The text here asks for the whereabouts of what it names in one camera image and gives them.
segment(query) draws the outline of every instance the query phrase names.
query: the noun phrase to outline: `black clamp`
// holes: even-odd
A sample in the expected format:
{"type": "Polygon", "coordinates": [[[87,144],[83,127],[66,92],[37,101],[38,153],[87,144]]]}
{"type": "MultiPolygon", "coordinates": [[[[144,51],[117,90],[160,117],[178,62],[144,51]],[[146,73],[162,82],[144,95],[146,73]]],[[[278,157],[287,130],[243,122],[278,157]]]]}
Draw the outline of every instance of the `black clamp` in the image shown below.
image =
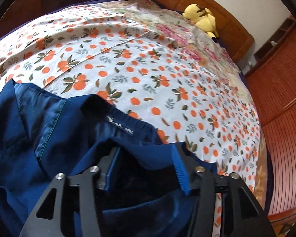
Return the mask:
{"type": "Polygon", "coordinates": [[[120,149],[114,147],[109,155],[100,159],[97,166],[92,166],[81,174],[70,177],[63,173],[57,174],[36,203],[19,237],[73,235],[73,217],[68,217],[72,212],[68,207],[72,205],[73,195],[79,195],[82,235],[100,237],[100,212],[96,196],[99,191],[107,191],[108,185],[114,185],[114,176],[121,161],[120,154],[120,149]]]}
{"type": "Polygon", "coordinates": [[[187,237],[212,237],[216,193],[222,195],[220,237],[276,237],[260,204],[238,173],[212,174],[185,152],[178,154],[189,174],[190,189],[198,196],[187,237]]]}

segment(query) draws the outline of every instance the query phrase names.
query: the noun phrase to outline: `white wall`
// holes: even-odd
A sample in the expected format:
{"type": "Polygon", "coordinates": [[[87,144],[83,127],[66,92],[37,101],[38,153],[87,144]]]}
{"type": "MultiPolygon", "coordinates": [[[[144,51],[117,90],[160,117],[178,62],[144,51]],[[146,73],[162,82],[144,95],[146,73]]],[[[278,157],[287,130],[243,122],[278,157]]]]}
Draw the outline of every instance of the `white wall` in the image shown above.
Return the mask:
{"type": "Polygon", "coordinates": [[[255,53],[290,15],[280,0],[215,0],[228,10],[254,37],[255,44],[240,62],[244,68],[249,60],[255,64],[255,53]]]}

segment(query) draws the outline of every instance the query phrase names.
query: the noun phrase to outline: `pikachu plush toy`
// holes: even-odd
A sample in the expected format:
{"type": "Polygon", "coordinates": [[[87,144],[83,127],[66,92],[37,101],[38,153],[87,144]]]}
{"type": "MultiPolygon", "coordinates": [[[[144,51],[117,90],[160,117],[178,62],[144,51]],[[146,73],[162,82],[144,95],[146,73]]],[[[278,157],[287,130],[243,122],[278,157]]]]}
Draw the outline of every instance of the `pikachu plush toy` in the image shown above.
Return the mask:
{"type": "Polygon", "coordinates": [[[216,19],[209,9],[199,7],[197,4],[190,4],[185,8],[182,15],[194,22],[199,29],[206,32],[211,38],[219,37],[216,31],[216,19]]]}

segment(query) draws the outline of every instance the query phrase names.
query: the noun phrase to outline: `blue jacket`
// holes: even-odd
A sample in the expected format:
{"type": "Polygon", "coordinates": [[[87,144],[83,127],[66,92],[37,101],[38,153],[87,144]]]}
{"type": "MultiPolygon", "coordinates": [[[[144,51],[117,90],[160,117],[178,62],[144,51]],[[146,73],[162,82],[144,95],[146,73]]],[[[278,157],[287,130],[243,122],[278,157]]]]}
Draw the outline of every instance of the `blue jacket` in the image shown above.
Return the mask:
{"type": "MultiPolygon", "coordinates": [[[[0,93],[0,224],[6,235],[19,235],[56,174],[79,174],[116,144],[130,156],[117,190],[121,201],[103,206],[105,227],[114,236],[176,236],[195,197],[177,180],[174,145],[163,145],[153,126],[97,95],[62,99],[10,80],[0,93]]],[[[215,164],[195,159],[216,171],[215,164]]]]}

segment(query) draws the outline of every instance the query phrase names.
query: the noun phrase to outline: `floral bedspread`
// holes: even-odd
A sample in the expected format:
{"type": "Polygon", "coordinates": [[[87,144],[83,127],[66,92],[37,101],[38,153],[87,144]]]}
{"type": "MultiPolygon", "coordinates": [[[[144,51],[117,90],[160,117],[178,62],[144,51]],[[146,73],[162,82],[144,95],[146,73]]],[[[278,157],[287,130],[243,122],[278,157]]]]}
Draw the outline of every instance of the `floral bedspread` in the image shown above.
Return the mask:
{"type": "MultiPolygon", "coordinates": [[[[0,91],[13,78],[64,98],[98,94],[253,191],[260,126],[238,72],[207,34],[150,0],[72,6],[0,41],[0,91]]],[[[214,236],[220,223],[217,195],[214,236]]]]}

